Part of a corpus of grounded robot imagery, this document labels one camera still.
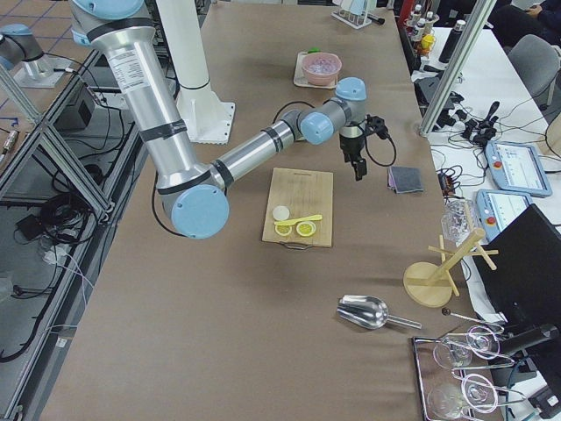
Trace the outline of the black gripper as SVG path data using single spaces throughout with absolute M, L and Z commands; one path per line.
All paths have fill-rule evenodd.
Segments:
M 367 174 L 366 160 L 361 155 L 365 147 L 365 139 L 365 134 L 360 129 L 341 129 L 339 131 L 339 145 L 344 155 L 344 161 L 352 164 L 357 182 Z

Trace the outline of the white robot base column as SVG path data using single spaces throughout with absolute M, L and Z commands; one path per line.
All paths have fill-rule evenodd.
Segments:
M 157 8 L 179 83 L 176 106 L 189 139 L 227 144 L 235 104 L 221 101 L 211 88 L 195 3 L 161 0 Z

